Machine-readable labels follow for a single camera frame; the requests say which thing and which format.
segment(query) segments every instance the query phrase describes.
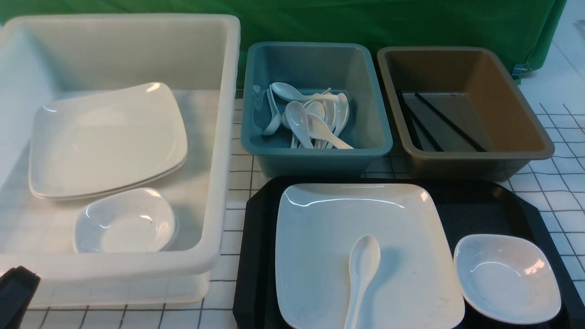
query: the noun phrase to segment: small white bowl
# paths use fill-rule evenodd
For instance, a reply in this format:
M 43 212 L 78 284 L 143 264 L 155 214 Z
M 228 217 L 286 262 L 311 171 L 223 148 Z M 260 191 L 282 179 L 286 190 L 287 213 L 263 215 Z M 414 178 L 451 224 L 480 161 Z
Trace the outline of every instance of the small white bowl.
M 455 247 L 463 297 L 479 313 L 511 324 L 554 318 L 561 300 L 555 274 L 542 250 L 507 235 L 476 234 Z
M 175 237 L 173 209 L 154 189 L 135 189 L 88 205 L 73 228 L 76 252 L 154 252 Z

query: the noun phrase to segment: brown plastic bin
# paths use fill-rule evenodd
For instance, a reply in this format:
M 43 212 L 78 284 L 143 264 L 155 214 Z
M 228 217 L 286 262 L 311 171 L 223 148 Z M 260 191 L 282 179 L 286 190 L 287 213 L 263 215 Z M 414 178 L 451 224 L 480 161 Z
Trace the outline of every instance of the brown plastic bin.
M 503 181 L 531 160 L 547 159 L 555 152 L 530 105 L 491 51 L 473 47 L 386 47 L 378 52 L 378 63 L 413 178 Z M 397 91 L 408 104 L 406 112 Z M 485 152 L 466 142 L 415 93 Z M 416 118 L 403 114 L 409 113 L 408 108 Z M 424 129 L 442 152 L 426 138 Z

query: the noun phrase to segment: black object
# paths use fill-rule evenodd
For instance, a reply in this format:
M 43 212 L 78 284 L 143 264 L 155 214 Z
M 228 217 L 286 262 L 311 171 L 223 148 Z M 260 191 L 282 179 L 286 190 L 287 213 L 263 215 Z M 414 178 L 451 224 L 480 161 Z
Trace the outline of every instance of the black object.
M 433 198 L 451 252 L 464 236 L 480 233 L 514 235 L 528 239 L 541 248 L 555 273 L 563 303 L 554 319 L 537 325 L 504 324 L 481 315 L 466 303 L 465 317 L 455 328 L 585 328 L 585 306 L 540 213 L 495 183 L 279 177 L 268 182 L 246 205 L 238 282 L 233 302 L 233 315 L 240 329 L 291 328 L 278 309 L 274 246 L 280 197 L 287 187 L 299 183 L 416 184 L 426 189 Z
M 40 277 L 22 266 L 9 269 L 0 277 L 0 328 L 20 327 Z
M 414 114 L 414 111 L 410 108 L 410 106 L 408 106 L 408 104 L 404 100 L 404 95 L 402 94 L 402 92 L 399 91 L 397 93 L 397 95 L 398 95 L 398 101 L 400 102 L 400 108 L 402 109 L 402 115 L 405 118 L 410 119 L 410 120 L 406 120 L 406 126 L 408 129 L 408 134 L 410 135 L 410 138 L 412 139 L 412 143 L 414 144 L 414 146 L 416 148 L 418 148 L 419 150 L 422 150 L 421 140 L 418 138 L 417 129 L 414 126 L 414 123 L 416 123 L 418 125 L 418 127 L 421 129 L 422 133 L 425 135 L 425 137 L 433 145 L 435 150 L 438 152 L 443 152 L 444 151 L 443 148 L 439 145 L 439 143 L 436 141 L 436 139 L 433 137 L 433 135 L 430 133 L 430 131 L 427 130 L 425 125 L 422 124 L 422 122 L 418 118 L 418 116 L 416 114 Z
M 463 138 L 467 143 L 471 144 L 471 146 L 478 152 L 486 152 L 486 149 L 481 147 L 471 136 L 469 136 L 465 131 L 461 130 L 453 121 L 445 116 L 445 114 L 441 113 L 433 104 L 427 101 L 421 94 L 415 92 L 414 95 L 423 102 L 428 108 L 431 109 L 444 123 L 446 123 L 451 129 L 453 129 L 461 138 Z

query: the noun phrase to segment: white plastic bin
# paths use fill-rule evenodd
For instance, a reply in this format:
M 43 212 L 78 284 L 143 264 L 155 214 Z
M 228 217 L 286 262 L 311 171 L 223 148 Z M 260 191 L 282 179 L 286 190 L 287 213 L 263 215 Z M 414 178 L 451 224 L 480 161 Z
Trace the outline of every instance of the white plastic bin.
M 41 277 L 33 307 L 205 295 L 223 229 L 239 42 L 228 15 L 31 16 L 0 30 L 0 271 L 23 265 Z M 146 185 L 180 222 L 172 251 L 74 253 L 74 220 L 94 200 L 32 196 L 33 116 L 57 99 L 155 81 L 173 90 L 189 144 L 181 169 Z

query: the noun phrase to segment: stacked plates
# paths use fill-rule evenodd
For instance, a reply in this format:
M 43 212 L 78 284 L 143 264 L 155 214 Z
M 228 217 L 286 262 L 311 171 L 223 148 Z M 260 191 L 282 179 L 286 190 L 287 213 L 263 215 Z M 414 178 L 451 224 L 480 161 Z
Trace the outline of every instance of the stacked plates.
M 162 83 L 56 101 L 35 116 L 29 185 L 41 198 L 117 193 L 177 170 L 187 134 Z

